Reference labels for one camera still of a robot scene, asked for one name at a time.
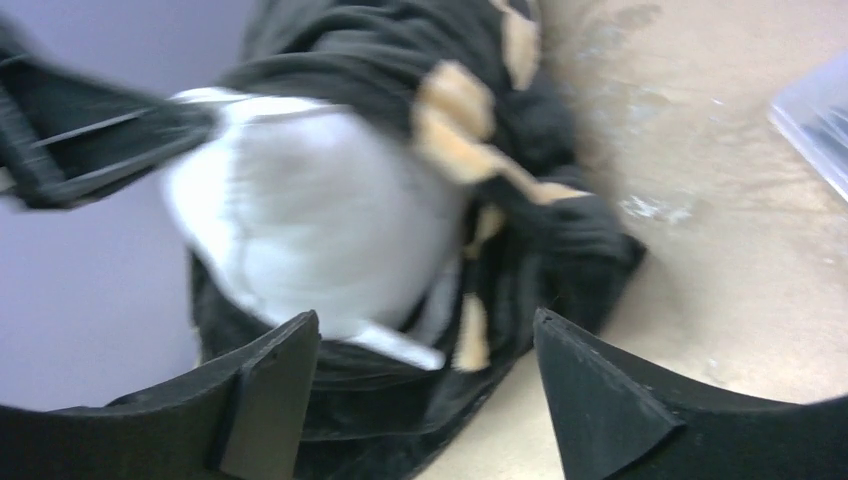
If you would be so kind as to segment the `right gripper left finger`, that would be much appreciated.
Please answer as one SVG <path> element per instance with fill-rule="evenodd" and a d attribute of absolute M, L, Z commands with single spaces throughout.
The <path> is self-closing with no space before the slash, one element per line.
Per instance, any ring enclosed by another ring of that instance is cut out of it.
<path fill-rule="evenodd" d="M 5 479 L 289 479 L 309 401 L 318 319 L 103 407 L 1 410 Z"/>

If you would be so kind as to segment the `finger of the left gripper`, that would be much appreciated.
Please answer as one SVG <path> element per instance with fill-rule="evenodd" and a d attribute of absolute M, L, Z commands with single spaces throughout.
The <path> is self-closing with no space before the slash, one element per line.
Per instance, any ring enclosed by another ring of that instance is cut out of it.
<path fill-rule="evenodd" d="M 68 72 L 26 72 L 29 199 L 101 199 L 205 143 L 204 107 L 180 104 Z"/>

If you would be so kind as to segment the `black floral pillowcase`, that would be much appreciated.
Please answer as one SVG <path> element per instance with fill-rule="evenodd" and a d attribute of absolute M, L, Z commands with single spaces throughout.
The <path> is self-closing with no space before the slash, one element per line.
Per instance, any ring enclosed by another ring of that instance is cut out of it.
<path fill-rule="evenodd" d="M 239 65 L 211 86 L 345 106 L 466 198 L 444 365 L 321 335 L 296 478 L 415 477 L 531 349 L 538 307 L 596 332 L 637 267 L 643 245 L 575 159 L 540 40 L 531 1 L 261 1 Z M 205 360 L 286 323 L 234 305 L 189 249 Z"/>

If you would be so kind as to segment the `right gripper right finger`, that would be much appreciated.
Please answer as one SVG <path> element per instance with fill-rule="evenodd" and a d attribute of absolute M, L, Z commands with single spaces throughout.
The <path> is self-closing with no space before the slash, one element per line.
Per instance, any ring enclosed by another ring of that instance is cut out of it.
<path fill-rule="evenodd" d="M 843 479 L 847 400 L 795 404 L 677 374 L 549 310 L 535 346 L 570 480 Z"/>

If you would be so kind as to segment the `white pillow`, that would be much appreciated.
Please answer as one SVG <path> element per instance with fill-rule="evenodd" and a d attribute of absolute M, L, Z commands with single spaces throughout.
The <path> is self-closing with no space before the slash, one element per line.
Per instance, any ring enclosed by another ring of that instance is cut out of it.
<path fill-rule="evenodd" d="M 223 295 L 271 327 L 313 310 L 328 340 L 440 369 L 463 189 L 345 106 L 211 87 L 175 99 L 217 122 L 162 191 Z"/>

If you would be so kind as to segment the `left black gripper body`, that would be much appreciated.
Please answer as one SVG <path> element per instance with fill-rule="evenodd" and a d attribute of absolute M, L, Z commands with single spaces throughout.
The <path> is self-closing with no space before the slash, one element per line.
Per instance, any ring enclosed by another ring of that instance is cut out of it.
<path fill-rule="evenodd" d="M 67 177 L 27 108 L 58 95 L 50 83 L 72 79 L 71 71 L 28 50 L 14 22 L 1 21 L 1 165 L 9 169 L 12 194 L 31 209 L 73 207 Z"/>

